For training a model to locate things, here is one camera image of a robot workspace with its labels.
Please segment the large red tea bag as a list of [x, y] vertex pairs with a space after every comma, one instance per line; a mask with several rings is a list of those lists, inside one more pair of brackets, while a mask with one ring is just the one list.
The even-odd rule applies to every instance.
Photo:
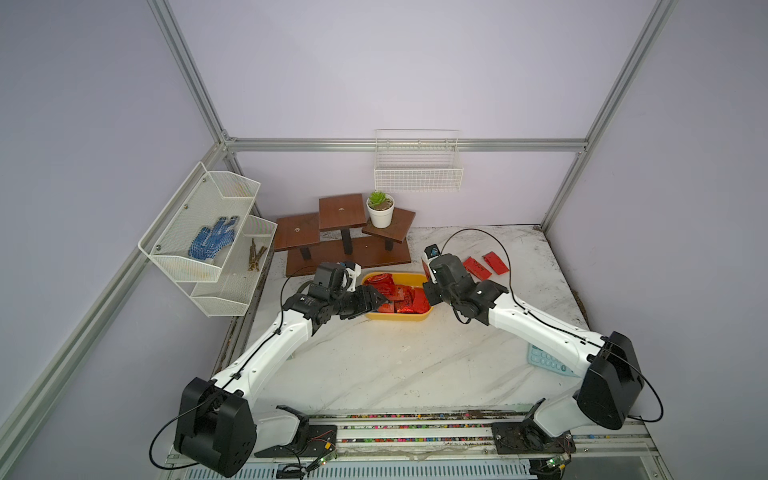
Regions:
[[481, 281], [488, 280], [492, 276], [492, 273], [473, 257], [468, 257], [463, 262], [463, 266], [470, 274]]

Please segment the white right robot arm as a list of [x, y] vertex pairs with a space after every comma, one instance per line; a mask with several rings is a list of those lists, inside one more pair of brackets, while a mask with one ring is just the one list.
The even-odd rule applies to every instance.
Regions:
[[435, 245], [425, 248], [425, 295], [432, 305], [445, 303], [459, 320], [476, 320], [511, 333], [555, 357], [580, 379], [575, 387], [537, 401], [521, 423], [531, 445], [588, 425], [623, 427], [645, 386], [632, 341], [614, 332], [603, 336], [561, 321], [517, 299], [490, 279], [475, 281], [461, 260]]

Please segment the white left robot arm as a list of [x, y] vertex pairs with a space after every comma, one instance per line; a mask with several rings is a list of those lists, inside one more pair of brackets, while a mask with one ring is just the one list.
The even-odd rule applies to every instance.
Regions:
[[371, 285], [359, 285], [358, 264], [323, 263], [313, 279], [282, 300], [272, 326], [228, 367], [210, 379], [196, 377], [184, 388], [174, 449], [226, 478], [237, 474], [255, 453], [303, 450], [309, 418], [287, 405], [259, 412], [257, 399], [292, 354], [330, 319], [355, 319], [387, 304]]

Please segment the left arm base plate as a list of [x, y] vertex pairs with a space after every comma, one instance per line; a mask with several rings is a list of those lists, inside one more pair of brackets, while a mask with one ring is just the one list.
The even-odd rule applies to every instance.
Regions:
[[252, 455], [257, 458], [319, 454], [323, 446], [336, 443], [338, 426], [314, 423], [308, 414], [287, 405], [278, 405], [254, 417], [256, 442]]

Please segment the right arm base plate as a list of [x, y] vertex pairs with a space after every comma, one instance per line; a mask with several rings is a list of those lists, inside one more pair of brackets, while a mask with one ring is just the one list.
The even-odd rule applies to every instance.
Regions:
[[543, 399], [536, 402], [521, 422], [492, 423], [491, 433], [498, 454], [572, 454], [574, 452], [575, 443], [569, 431], [558, 437], [552, 437], [534, 422], [534, 414], [543, 402]]

